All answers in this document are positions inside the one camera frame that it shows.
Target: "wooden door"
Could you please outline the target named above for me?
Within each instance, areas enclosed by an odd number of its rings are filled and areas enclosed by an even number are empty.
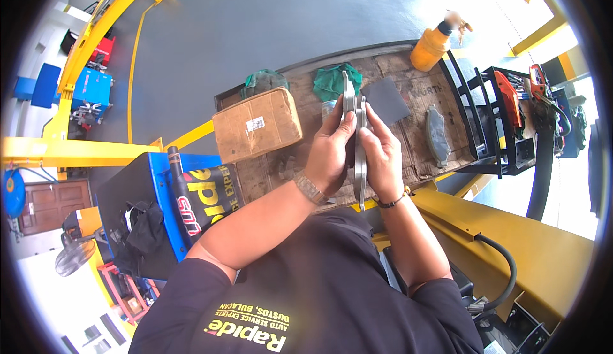
[[[68,214],[91,207],[87,181],[26,185],[26,206],[19,218],[21,232],[34,235],[59,229]]]

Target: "can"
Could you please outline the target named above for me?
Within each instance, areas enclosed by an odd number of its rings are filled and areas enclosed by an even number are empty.
[[[321,104],[321,120],[326,121],[330,113],[334,110],[334,106],[337,104],[337,100],[326,101]]]

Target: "spray bottle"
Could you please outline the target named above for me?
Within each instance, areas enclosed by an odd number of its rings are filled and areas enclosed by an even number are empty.
[[[436,28],[427,28],[411,52],[410,59],[415,69],[423,72],[431,70],[443,57],[443,54],[451,48],[449,35],[455,29],[460,29],[460,44],[462,44],[464,29],[473,30],[454,11],[448,11],[445,19]]]

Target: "gray floor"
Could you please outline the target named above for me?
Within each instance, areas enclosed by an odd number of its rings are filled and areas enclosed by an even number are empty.
[[[136,0],[119,18],[109,63],[116,80],[114,106],[91,130],[96,141],[127,142],[127,82],[136,30],[152,0]],[[134,68],[134,143],[162,137],[173,141],[211,119],[213,97],[259,69],[279,69],[326,53],[403,39],[417,39],[446,9],[456,9],[475,32],[462,47],[473,52],[459,63],[467,78],[473,67],[527,70],[526,57],[503,58],[520,37],[493,0],[164,0],[146,14]],[[452,48],[458,48],[452,36]],[[185,147],[187,153],[216,154],[214,135]],[[92,190],[117,172],[95,168]],[[453,190],[460,180],[445,183]],[[531,188],[522,188],[529,193]]]

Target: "sandpaper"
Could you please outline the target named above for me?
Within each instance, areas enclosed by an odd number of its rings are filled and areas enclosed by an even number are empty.
[[[362,88],[362,94],[387,126],[411,114],[392,77],[365,86]]]

